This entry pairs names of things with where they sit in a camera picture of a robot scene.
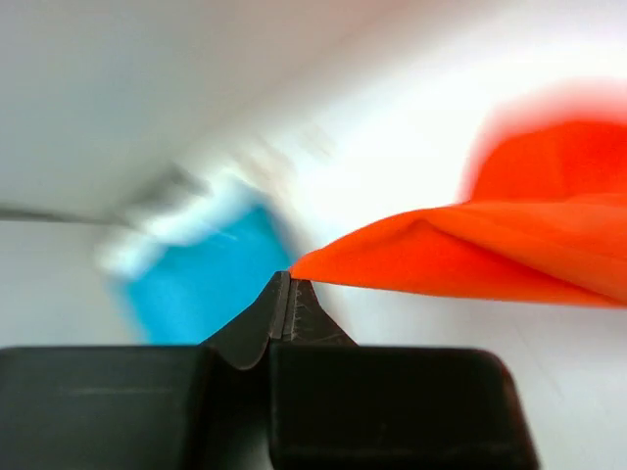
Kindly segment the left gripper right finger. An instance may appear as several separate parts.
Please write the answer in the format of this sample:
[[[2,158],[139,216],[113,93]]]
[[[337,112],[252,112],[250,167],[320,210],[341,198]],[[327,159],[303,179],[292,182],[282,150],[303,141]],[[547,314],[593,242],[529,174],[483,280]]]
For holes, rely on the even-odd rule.
[[[268,349],[277,469],[535,469],[515,382],[478,349],[359,346],[292,281]]]

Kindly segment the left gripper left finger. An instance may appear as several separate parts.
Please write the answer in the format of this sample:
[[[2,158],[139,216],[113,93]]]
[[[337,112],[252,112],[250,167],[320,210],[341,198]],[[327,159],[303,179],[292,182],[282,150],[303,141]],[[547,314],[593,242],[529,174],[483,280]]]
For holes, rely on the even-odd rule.
[[[192,346],[1,352],[5,469],[267,469],[266,352],[290,290],[256,300]]]

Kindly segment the orange shirt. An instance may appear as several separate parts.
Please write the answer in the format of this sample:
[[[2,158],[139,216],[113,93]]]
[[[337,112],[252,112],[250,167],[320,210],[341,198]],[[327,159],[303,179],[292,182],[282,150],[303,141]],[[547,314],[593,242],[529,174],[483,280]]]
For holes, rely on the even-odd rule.
[[[429,296],[623,307],[626,127],[575,119],[504,137],[466,201],[374,222],[290,272]]]

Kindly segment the teal polo shirt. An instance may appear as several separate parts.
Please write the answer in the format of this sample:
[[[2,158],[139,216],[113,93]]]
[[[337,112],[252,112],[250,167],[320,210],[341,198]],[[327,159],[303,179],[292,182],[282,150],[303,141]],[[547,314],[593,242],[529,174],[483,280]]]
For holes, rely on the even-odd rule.
[[[121,281],[147,342],[198,344],[250,305],[293,260],[280,228],[269,208],[254,204],[190,246],[167,247],[144,273]]]

